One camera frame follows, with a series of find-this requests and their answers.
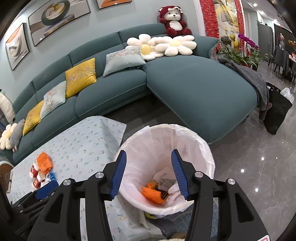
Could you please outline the red white teddy bear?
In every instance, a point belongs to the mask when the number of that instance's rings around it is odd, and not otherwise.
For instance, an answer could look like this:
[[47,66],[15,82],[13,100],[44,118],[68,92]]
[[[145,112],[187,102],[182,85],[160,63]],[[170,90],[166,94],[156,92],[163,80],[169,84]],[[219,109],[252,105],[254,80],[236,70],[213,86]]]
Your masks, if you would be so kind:
[[182,17],[183,11],[179,6],[164,6],[159,9],[159,22],[165,25],[169,37],[192,34]]

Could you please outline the grey throw blanket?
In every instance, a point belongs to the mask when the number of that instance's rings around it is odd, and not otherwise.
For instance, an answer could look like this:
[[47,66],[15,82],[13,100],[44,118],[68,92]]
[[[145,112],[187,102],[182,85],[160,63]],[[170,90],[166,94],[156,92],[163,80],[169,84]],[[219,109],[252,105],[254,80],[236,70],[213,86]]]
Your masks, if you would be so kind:
[[237,72],[255,89],[258,102],[257,106],[259,108],[259,119],[263,121],[265,119],[269,103],[269,90],[263,77],[251,68],[236,64],[234,61],[227,58],[218,57],[217,60],[219,63]]

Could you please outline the red decorated wall panel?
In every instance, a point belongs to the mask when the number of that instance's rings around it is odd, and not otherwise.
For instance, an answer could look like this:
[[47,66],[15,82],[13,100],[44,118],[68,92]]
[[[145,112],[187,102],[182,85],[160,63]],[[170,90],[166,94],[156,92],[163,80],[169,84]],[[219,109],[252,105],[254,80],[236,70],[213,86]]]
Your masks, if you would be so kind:
[[231,47],[241,47],[239,34],[245,34],[243,7],[240,0],[200,1],[205,33],[209,37],[230,41]]

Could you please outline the white paper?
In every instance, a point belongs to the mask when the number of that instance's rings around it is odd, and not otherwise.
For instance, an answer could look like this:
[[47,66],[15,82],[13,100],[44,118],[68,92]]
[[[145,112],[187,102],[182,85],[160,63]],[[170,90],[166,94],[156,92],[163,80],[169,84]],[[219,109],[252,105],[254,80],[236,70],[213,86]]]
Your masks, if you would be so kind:
[[177,197],[181,195],[177,179],[175,177],[174,171],[166,167],[156,173],[153,179],[159,185],[160,190],[167,191],[169,193],[166,199],[167,204],[172,203]]

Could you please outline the gold black small box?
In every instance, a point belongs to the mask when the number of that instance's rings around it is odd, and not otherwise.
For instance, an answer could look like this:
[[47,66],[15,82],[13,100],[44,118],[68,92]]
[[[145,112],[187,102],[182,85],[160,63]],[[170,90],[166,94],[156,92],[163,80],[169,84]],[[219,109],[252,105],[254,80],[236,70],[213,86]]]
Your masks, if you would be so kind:
[[167,191],[159,189],[159,185],[156,182],[153,183],[153,190],[156,190],[163,200],[166,200],[169,196],[169,193]]

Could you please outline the framed wall picture right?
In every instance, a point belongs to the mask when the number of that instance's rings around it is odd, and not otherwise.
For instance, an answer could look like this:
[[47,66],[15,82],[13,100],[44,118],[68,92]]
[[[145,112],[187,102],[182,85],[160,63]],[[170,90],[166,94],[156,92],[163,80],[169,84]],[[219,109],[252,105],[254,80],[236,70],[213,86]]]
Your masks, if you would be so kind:
[[132,0],[96,0],[99,9],[116,6],[119,4],[131,3]]

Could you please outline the white daisy cushion middle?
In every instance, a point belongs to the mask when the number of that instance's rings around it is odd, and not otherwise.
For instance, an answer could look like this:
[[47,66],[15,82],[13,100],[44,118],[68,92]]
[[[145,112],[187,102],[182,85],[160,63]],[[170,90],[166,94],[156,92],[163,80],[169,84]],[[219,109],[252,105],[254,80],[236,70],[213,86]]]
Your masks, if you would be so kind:
[[148,34],[140,34],[138,38],[131,37],[126,41],[126,49],[131,46],[140,47],[140,53],[143,59],[147,61],[154,60],[159,57],[163,57],[164,53],[159,53],[155,50],[158,37],[151,37]]

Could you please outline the white lined trash bin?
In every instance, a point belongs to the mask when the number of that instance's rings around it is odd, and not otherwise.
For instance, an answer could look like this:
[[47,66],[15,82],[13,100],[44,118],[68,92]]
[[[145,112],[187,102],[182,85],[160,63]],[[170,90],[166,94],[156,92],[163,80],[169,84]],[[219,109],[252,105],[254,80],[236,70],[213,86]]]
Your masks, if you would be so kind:
[[192,201],[186,201],[177,189],[164,204],[157,205],[141,194],[141,188],[151,182],[157,173],[176,177],[171,164],[171,153],[177,149],[182,159],[192,163],[195,170],[213,178],[215,161],[205,140],[192,130],[174,124],[146,126],[129,137],[120,147],[126,152],[126,166],[119,193],[133,207],[166,216],[186,210]]

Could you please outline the white daisy cushion left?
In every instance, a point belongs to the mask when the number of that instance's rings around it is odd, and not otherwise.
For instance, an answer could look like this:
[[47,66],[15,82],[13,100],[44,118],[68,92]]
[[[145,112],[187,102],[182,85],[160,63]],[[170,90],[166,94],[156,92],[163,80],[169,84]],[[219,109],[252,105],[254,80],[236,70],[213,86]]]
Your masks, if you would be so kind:
[[11,150],[12,146],[10,144],[10,137],[17,126],[17,123],[14,123],[12,125],[7,125],[4,129],[3,133],[1,134],[0,144],[1,144],[1,150]]

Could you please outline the framed wall picture middle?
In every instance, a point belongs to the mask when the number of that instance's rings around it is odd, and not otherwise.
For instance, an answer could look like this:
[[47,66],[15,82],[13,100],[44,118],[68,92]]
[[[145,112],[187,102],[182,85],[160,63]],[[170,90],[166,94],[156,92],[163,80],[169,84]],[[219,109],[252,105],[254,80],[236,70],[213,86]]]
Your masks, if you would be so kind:
[[29,17],[29,29],[34,46],[69,22],[90,13],[87,1],[47,1]]

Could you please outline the white daisy cushion right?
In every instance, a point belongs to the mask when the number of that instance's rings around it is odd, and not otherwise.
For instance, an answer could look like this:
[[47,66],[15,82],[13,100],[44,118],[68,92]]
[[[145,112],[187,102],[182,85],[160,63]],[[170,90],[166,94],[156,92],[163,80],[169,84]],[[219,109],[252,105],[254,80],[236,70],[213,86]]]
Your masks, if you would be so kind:
[[167,57],[177,55],[188,56],[197,47],[194,39],[192,35],[177,36],[174,38],[169,36],[157,37],[154,50],[157,53],[163,53]]

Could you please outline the light blue cushion left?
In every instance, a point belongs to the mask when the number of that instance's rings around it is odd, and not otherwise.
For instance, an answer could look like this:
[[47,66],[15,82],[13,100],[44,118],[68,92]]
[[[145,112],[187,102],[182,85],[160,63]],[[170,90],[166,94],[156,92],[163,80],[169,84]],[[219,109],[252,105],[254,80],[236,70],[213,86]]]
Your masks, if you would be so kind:
[[53,87],[44,95],[43,106],[40,112],[40,119],[51,113],[54,109],[66,101],[66,81]]

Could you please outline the grey plush mouse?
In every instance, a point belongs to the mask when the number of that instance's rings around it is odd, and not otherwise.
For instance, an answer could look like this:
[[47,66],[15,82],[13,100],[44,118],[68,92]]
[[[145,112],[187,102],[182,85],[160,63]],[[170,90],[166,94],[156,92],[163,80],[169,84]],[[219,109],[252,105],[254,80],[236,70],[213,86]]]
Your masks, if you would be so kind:
[[14,128],[14,130],[11,134],[11,137],[9,140],[10,140],[10,144],[11,144],[13,152],[16,152],[18,150],[20,139],[23,136],[24,125],[25,125],[25,120],[24,119],[20,120],[16,124],[16,127]]

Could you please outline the teal sectional sofa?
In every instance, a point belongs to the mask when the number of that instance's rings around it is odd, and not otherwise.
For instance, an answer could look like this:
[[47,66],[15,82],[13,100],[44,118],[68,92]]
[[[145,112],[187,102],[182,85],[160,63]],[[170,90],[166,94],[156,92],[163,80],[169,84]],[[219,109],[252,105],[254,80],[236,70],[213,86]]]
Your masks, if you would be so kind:
[[66,99],[22,137],[16,152],[3,150],[1,156],[17,165],[79,121],[105,115],[149,93],[208,143],[224,137],[257,107],[255,88],[240,74],[210,58],[218,45],[213,37],[196,36],[197,47],[190,56],[160,57],[141,68],[104,76],[107,54],[122,50],[128,38],[141,33],[163,36],[165,28],[160,24],[141,25],[94,39],[36,75],[13,103],[17,121],[66,79],[67,70],[95,59],[96,82]]

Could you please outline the framed wall picture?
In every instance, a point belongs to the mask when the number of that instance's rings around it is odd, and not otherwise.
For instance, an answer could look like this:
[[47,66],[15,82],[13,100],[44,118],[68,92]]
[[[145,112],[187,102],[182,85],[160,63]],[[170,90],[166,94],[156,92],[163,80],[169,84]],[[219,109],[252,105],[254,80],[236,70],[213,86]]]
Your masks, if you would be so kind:
[[6,41],[6,54],[12,71],[15,70],[29,52],[25,35],[25,24],[21,23]]
[[34,46],[69,22],[90,13],[87,1],[47,1],[29,17],[29,29]]
[[99,9],[116,6],[119,4],[131,3],[132,0],[96,0]]

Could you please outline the cream fluffy rug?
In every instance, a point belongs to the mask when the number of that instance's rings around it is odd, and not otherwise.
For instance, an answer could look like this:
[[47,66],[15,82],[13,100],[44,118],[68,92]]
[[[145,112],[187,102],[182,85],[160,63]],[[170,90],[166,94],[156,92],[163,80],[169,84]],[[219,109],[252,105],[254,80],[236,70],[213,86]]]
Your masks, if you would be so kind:
[[165,240],[159,240],[159,241],[185,241],[184,238],[170,238]]

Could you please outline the potted orchid plants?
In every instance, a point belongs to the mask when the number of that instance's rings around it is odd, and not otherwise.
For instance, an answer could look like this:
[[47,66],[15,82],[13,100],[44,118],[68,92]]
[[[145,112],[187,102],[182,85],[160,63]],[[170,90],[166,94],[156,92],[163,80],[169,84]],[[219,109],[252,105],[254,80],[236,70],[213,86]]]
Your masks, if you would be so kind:
[[243,34],[238,34],[237,38],[234,34],[230,36],[223,35],[220,40],[220,53],[222,56],[238,65],[256,71],[259,63],[267,57],[267,54],[263,53],[255,42]]

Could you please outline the yellow cushion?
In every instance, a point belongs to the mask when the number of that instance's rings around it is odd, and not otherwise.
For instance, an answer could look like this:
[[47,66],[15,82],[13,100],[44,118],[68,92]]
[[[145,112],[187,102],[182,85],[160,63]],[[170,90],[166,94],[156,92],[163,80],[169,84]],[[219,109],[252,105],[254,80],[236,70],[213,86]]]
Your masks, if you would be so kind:
[[66,98],[96,83],[95,58],[84,61],[65,72]]
[[40,121],[40,113],[43,107],[44,101],[40,101],[34,108],[32,108],[26,117],[25,124],[23,127],[23,136],[31,131]]

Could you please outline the blue wrapper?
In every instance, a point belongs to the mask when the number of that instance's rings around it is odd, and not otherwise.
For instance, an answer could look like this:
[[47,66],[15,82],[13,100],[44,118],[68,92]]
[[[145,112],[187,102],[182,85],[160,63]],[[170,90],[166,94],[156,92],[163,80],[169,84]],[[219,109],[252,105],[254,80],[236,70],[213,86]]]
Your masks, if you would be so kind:
[[49,180],[50,181],[57,181],[56,177],[55,177],[55,173],[53,172],[53,170],[51,170],[48,174]]

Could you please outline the floral light blue tablecloth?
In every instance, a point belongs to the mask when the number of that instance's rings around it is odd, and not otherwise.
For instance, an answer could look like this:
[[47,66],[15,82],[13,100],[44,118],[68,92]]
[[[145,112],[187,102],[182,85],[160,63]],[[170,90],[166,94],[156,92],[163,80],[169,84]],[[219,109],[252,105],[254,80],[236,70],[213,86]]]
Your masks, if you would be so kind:
[[[112,162],[121,145],[126,124],[92,116],[60,133],[32,152],[13,168],[8,200],[15,203],[33,190],[29,170],[41,152],[53,162],[59,184],[67,178],[86,180]],[[114,240],[162,240],[159,228],[147,222],[143,212],[132,207],[120,195],[106,202],[106,212]]]

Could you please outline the light blue cushion right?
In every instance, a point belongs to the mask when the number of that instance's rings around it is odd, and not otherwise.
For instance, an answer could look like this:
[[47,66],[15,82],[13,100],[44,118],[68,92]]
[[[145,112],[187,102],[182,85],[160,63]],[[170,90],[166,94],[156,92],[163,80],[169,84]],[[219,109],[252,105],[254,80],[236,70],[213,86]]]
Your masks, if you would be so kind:
[[129,46],[106,55],[106,63],[103,76],[125,70],[126,68],[145,65],[145,60],[141,56],[140,47]]

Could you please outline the white daisy cushion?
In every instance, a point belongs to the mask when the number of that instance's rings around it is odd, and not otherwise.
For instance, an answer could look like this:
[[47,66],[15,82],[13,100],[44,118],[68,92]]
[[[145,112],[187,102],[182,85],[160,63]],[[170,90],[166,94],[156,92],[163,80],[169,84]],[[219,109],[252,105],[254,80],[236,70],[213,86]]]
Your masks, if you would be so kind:
[[151,37],[148,34],[140,34],[138,38],[131,37],[126,41],[126,49],[131,46],[140,47],[140,53],[143,59],[147,61],[154,60],[159,57],[163,57],[164,53],[159,53],[155,50],[158,37]]
[[1,144],[1,150],[11,150],[12,146],[10,144],[10,137],[17,126],[17,123],[14,123],[12,125],[7,125],[4,129],[3,133],[1,134],[0,144]]
[[197,47],[194,39],[192,35],[177,36],[174,38],[169,36],[157,37],[154,50],[157,53],[163,53],[167,57],[177,55],[188,56]]

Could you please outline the light blue cushion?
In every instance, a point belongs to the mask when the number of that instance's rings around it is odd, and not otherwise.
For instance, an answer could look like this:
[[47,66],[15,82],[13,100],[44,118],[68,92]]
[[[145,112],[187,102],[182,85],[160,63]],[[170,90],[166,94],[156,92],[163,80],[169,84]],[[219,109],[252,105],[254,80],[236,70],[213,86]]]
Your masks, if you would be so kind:
[[43,106],[40,112],[40,119],[51,113],[54,109],[66,101],[66,81],[53,87],[44,95]]
[[126,68],[145,65],[145,60],[141,56],[140,47],[129,46],[106,55],[106,63],[103,76],[125,70]]

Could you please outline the framed wall picture left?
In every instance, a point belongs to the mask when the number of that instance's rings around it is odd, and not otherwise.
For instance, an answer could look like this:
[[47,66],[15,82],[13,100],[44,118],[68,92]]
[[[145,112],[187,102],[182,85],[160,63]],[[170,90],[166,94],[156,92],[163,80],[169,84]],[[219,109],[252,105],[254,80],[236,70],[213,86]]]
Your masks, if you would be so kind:
[[25,24],[21,23],[6,41],[6,54],[12,71],[15,70],[29,52],[25,35]]

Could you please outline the white long plush toy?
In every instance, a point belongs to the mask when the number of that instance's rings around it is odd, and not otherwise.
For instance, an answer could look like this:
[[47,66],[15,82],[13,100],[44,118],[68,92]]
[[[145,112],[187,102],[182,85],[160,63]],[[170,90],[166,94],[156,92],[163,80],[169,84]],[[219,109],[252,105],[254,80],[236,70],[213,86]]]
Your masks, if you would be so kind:
[[10,100],[1,92],[0,108],[9,124],[13,124],[15,120],[15,111]]

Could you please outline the orange bag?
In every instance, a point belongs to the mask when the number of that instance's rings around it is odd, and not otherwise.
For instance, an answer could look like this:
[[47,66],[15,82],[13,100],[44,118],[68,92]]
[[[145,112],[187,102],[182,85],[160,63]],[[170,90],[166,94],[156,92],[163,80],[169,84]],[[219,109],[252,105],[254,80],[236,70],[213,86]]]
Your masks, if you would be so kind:
[[36,161],[37,161],[39,170],[45,175],[49,174],[49,172],[53,169],[52,160],[50,156],[45,152],[41,152],[37,156]]
[[147,183],[145,187],[141,187],[141,194],[154,204],[165,204],[166,200],[163,200],[156,190],[153,190],[153,183],[155,181]]

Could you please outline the yellow cushion centre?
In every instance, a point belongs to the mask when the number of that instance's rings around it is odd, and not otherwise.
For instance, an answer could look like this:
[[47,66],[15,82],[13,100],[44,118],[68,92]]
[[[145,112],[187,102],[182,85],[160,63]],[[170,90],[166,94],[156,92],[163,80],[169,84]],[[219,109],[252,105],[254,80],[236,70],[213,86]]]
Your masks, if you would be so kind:
[[96,83],[95,58],[84,61],[65,72],[66,98]]

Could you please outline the yellow cushion left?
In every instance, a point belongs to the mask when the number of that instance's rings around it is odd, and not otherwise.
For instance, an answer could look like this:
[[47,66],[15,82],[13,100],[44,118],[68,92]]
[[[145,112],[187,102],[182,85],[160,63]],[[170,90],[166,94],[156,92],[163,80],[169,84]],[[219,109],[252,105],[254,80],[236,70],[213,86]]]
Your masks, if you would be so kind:
[[25,124],[23,127],[23,136],[31,131],[40,121],[40,113],[43,107],[44,101],[40,101],[34,108],[32,108],[26,117]]

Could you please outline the black bag on floor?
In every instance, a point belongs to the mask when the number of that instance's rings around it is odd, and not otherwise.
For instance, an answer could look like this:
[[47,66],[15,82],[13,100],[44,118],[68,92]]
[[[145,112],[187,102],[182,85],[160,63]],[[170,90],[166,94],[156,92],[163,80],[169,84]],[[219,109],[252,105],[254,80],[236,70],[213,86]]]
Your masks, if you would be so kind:
[[263,124],[270,134],[275,135],[292,107],[292,103],[280,93],[279,88],[268,82],[266,85],[269,91],[269,101]]

